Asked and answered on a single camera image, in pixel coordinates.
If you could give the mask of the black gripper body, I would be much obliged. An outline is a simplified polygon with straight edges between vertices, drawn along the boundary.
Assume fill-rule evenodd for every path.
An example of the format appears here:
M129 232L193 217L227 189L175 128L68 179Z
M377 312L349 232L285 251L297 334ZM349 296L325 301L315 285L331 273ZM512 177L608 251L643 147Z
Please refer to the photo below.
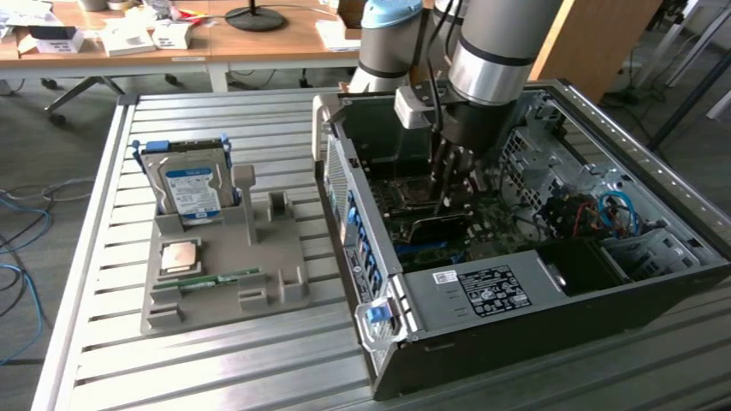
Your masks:
M441 137L475 155L484 155L496 144L515 105L515 102L500 105L447 104Z

